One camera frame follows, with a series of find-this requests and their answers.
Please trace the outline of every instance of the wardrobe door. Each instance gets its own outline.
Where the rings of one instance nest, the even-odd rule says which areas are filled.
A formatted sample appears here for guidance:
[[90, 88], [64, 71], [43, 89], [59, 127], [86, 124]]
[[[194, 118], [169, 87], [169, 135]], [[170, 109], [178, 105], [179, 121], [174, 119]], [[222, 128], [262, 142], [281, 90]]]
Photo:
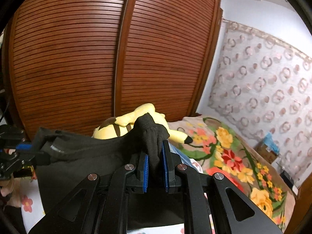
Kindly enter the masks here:
[[92, 135], [113, 115], [124, 0], [25, 0], [9, 38], [10, 80], [23, 125]]
[[117, 56], [116, 116], [148, 102], [169, 122], [190, 115], [208, 65], [219, 4], [128, 0]]

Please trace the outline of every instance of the metal screw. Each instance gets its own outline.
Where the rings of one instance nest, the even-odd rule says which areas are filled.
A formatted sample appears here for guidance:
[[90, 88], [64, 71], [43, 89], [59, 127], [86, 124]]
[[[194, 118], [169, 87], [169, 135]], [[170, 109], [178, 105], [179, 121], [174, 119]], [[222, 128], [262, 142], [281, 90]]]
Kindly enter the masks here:
[[135, 168], [135, 166], [134, 166], [133, 164], [129, 163], [129, 164], [126, 164], [126, 165], [124, 166], [124, 168], [125, 168], [127, 171], [130, 171], [130, 170], [133, 170], [133, 169]]
[[93, 180], [96, 180], [96, 179], [97, 179], [97, 175], [95, 173], [91, 173], [91, 174], [88, 175], [88, 180], [93, 181]]
[[215, 173], [215, 178], [218, 180], [223, 180], [224, 179], [224, 175], [222, 173]]
[[184, 171], [188, 168], [188, 166], [186, 164], [181, 163], [177, 165], [177, 168], [181, 171]]

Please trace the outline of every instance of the black garment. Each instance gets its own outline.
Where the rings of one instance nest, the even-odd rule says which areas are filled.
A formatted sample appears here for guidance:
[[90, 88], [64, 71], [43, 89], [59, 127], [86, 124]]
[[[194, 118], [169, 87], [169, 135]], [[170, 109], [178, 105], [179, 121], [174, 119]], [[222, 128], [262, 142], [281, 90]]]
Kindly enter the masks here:
[[[51, 156], [50, 165], [38, 166], [36, 169], [45, 212], [48, 213], [88, 174], [104, 176], [113, 173], [129, 163], [132, 155], [141, 151], [149, 155], [152, 180], [163, 184], [160, 152], [163, 140], [168, 137], [166, 128], [156, 124], [148, 113], [139, 117], [127, 134], [108, 140], [40, 128], [33, 141], [33, 149], [47, 152]], [[180, 195], [160, 193], [157, 200], [155, 196], [130, 196], [129, 229], [183, 223]]]

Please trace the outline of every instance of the brown stripe on plush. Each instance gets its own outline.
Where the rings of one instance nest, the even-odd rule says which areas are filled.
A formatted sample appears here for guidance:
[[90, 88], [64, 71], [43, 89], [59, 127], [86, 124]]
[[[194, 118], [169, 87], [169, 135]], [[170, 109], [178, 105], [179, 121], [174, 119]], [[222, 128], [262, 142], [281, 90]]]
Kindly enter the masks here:
[[113, 125], [116, 121], [116, 117], [111, 117], [111, 118], [108, 118], [106, 119], [105, 121], [103, 121], [103, 123], [100, 125], [99, 127], [99, 130], [104, 128], [104, 127], [107, 127], [108, 125]]
[[129, 132], [131, 130], [131, 125], [130, 124], [126, 125], [126, 128], [127, 128], [128, 132]]
[[117, 124], [113, 124], [113, 126], [115, 128], [115, 132], [116, 132], [117, 137], [119, 137], [120, 136], [120, 128], [119, 128], [119, 126]]

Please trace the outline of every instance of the pikachu plush toy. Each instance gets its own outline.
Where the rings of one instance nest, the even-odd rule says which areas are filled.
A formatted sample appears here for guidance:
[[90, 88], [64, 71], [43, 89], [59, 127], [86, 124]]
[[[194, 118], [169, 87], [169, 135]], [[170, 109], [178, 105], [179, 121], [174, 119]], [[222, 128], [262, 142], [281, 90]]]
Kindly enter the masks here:
[[167, 129], [170, 135], [170, 140], [181, 144], [190, 144], [193, 142], [193, 139], [187, 134], [169, 129], [165, 115], [157, 113], [154, 105], [150, 103], [139, 106], [131, 113], [105, 120], [94, 130], [93, 137], [97, 139], [110, 139], [123, 136], [133, 128], [135, 120], [146, 113], [149, 113], [152, 116], [155, 123], [161, 124]]

